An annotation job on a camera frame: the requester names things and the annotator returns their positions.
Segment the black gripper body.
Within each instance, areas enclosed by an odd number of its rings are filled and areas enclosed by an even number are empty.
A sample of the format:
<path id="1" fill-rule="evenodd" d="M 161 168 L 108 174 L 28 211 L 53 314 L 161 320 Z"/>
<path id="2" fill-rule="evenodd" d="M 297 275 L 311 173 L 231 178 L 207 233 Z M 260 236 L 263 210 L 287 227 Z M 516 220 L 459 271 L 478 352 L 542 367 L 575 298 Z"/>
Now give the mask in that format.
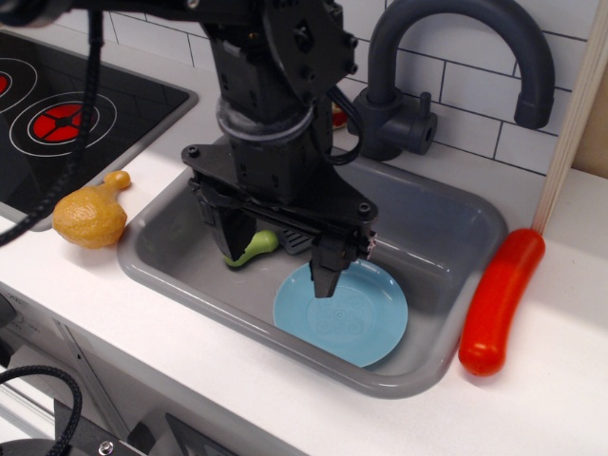
<path id="1" fill-rule="evenodd" d="M 358 232 L 373 242 L 376 205 L 341 178 L 332 160 L 333 133 L 313 126 L 298 135 L 267 139 L 224 135 L 181 153 L 192 170 L 190 186 L 242 202 L 256 219 L 295 230 L 313 240 Z"/>

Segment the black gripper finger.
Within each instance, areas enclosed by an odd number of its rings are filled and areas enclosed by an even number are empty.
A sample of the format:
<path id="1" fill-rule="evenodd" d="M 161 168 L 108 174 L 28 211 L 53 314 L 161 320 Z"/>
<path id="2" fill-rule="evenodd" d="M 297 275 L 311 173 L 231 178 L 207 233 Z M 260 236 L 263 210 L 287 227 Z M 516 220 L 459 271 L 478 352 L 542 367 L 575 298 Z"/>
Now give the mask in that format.
<path id="1" fill-rule="evenodd" d="M 242 208 L 242 202 L 214 188 L 197 190 L 204 223 L 211 229 L 220 251 L 237 262 L 245 253 L 257 229 L 256 219 Z"/>
<path id="2" fill-rule="evenodd" d="M 310 261 L 314 296 L 334 295 L 341 273 L 359 258 L 369 257 L 369 235 L 358 232 L 348 235 L 323 234 L 313 241 Z"/>

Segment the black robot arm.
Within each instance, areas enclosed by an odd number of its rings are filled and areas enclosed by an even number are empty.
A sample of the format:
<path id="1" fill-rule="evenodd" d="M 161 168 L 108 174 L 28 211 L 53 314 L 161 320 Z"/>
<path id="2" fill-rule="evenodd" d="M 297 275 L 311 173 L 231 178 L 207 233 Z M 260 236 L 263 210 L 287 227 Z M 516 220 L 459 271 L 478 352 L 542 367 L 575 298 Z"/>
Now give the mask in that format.
<path id="1" fill-rule="evenodd" d="M 89 56 L 84 111 L 64 171 L 41 203 L 1 236 L 24 234 L 58 201 L 76 174 L 97 98 L 107 10 L 199 23 L 212 45 L 220 83 L 218 125 L 226 142 L 182 153 L 217 246 L 245 252 L 257 222 L 309 236 L 315 295 L 333 295 L 342 271 L 369 253 L 376 206 L 341 180 L 336 167 L 353 153 L 332 153 L 331 107 L 349 108 L 338 83 L 356 71 L 356 38 L 333 1 L 5 1 L 10 27 L 42 27 L 86 10 Z"/>

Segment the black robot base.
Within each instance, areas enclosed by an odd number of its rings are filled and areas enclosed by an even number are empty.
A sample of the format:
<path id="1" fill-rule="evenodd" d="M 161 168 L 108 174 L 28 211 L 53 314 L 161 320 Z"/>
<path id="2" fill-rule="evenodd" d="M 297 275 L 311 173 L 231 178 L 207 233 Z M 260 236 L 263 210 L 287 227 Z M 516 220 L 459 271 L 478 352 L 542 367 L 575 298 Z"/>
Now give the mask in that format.
<path id="1" fill-rule="evenodd" d="M 55 437 L 3 442 L 3 455 L 158 455 L 157 439 L 144 424 L 137 424 L 122 439 L 82 416 L 84 398 L 76 380 L 67 372 L 45 365 L 24 366 L 1 373 L 1 382 L 43 375 L 62 381 L 72 395 L 72 405 L 55 407 Z"/>

